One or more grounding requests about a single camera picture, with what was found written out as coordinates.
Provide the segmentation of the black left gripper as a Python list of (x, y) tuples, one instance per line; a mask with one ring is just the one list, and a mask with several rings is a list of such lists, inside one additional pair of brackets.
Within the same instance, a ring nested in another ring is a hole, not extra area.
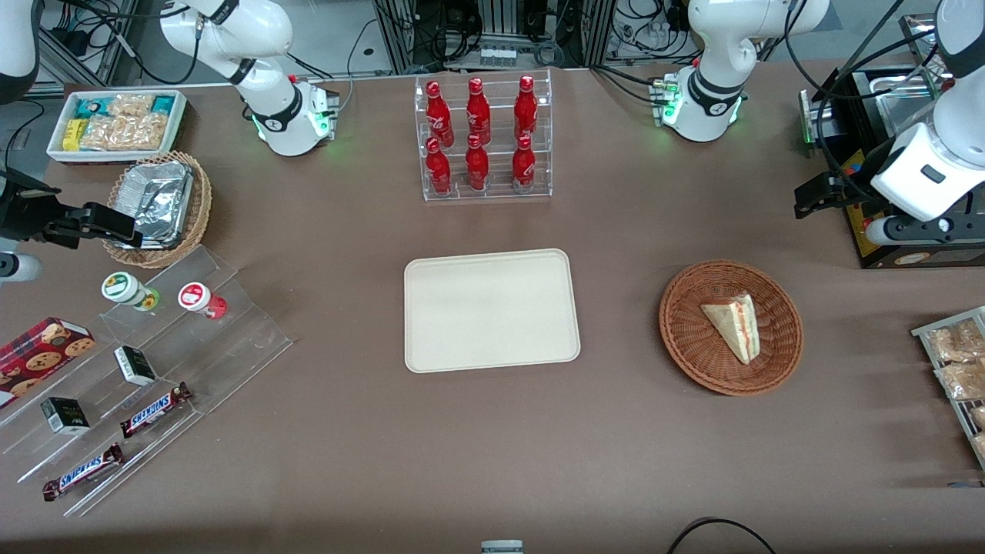
[(857, 149), (854, 155), (861, 155), (861, 164), (852, 173), (848, 172), (851, 157), (840, 161), (828, 149), (828, 176), (810, 179), (798, 187), (795, 194), (795, 218), (803, 220), (830, 207), (847, 207), (855, 203), (889, 207), (890, 201), (876, 191), (873, 179), (886, 164), (890, 148), (890, 145), (880, 145), (866, 152)]

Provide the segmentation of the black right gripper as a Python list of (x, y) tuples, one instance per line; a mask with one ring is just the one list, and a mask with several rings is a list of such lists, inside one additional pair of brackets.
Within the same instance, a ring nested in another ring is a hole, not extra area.
[(119, 242), (128, 248), (141, 248), (143, 235), (136, 231), (131, 216), (108, 206), (87, 202), (83, 222), (60, 219), (65, 210), (57, 195), (58, 187), (49, 187), (29, 175), (3, 175), (1, 197), (1, 235), (10, 241), (28, 241), (46, 228), (46, 242), (61, 248), (77, 249), (82, 239)]

